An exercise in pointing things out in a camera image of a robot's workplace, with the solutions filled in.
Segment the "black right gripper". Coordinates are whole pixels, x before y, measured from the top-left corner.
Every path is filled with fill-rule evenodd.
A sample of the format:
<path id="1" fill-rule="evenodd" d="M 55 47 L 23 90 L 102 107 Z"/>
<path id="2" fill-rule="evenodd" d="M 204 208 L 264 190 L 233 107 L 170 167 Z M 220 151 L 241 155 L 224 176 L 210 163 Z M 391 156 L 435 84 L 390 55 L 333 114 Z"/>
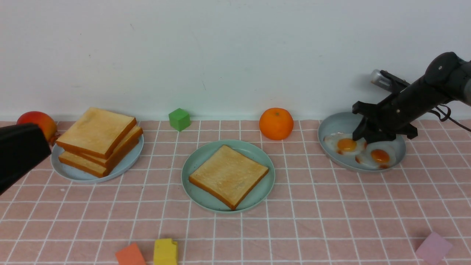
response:
<path id="1" fill-rule="evenodd" d="M 367 143 L 374 143 L 393 141 L 397 135 L 408 139 L 418 136 L 417 128 L 411 125 L 418 117 L 417 106 L 398 94 L 388 96 L 378 104 L 357 101 L 352 106 L 352 113 L 363 116 L 352 133 L 354 140 L 363 138 Z"/>

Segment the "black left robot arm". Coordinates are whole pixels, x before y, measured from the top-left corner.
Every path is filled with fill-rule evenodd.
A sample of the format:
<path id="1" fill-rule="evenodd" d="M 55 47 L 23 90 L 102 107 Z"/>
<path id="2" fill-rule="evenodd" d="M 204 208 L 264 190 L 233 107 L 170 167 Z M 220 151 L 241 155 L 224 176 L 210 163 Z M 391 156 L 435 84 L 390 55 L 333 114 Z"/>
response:
<path id="1" fill-rule="evenodd" d="M 33 123 L 0 128 L 0 194 L 52 154 L 41 128 Z"/>

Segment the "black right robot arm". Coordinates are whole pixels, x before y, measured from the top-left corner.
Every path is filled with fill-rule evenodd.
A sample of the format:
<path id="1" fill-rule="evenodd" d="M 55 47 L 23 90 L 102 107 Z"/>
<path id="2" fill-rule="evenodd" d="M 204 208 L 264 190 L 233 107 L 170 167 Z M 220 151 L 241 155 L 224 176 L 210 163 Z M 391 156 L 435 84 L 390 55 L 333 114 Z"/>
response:
<path id="1" fill-rule="evenodd" d="M 440 116 L 443 112 L 439 106 L 451 101 L 470 104 L 470 70 L 470 62 L 454 52 L 445 52 L 411 84 L 387 71 L 373 71 L 372 84 L 389 91 L 390 95 L 377 104 L 358 101 L 352 106 L 353 114 L 362 116 L 353 131 L 353 139 L 374 143 L 393 141 L 397 135 L 408 139 L 417 137 L 412 122 L 425 113 Z"/>

